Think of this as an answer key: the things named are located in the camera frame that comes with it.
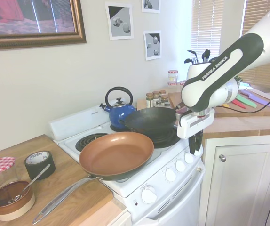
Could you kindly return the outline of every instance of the copper frying pan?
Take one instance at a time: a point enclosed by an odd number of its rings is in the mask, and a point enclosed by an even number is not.
[[[79,155],[79,164],[88,180],[121,180],[138,172],[151,158],[154,144],[134,132],[108,134],[88,144]]]

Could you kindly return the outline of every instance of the black cable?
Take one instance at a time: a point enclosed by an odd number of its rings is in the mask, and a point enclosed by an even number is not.
[[[262,107],[261,109],[258,109],[257,111],[254,111],[254,112],[243,112],[243,111],[239,111],[239,110],[229,108],[229,107],[224,107],[224,106],[217,106],[217,107],[227,108],[227,109],[234,110],[236,112],[241,112],[241,113],[253,114],[253,113],[260,112],[261,110],[265,109],[269,104],[270,104],[270,101],[264,107]]]

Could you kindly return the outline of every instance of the oven handle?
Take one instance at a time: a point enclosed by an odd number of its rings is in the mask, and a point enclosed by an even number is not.
[[[136,226],[158,226],[160,225],[166,218],[169,218],[175,211],[178,211],[188,200],[189,197],[194,193],[194,191],[197,189],[198,186],[200,186],[200,183],[203,179],[203,175],[205,173],[204,167],[198,167],[197,169],[200,172],[200,175],[198,179],[195,181],[195,185],[191,188],[191,190],[186,194],[186,196],[177,203],[169,212],[167,212],[162,217],[158,218],[157,220],[152,220],[149,218],[144,218],[142,221],[140,221],[139,224],[136,224]]]

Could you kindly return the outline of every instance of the cabinet knob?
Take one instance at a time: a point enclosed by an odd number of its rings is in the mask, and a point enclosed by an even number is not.
[[[221,159],[222,162],[226,162],[226,157],[223,154],[221,154],[219,158]]]

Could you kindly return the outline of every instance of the oven door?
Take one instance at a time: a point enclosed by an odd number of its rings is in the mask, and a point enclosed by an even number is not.
[[[191,185],[172,202],[167,209],[154,219],[144,218],[134,226],[197,226],[199,219],[200,185],[205,173],[205,167],[198,165],[199,171]]]

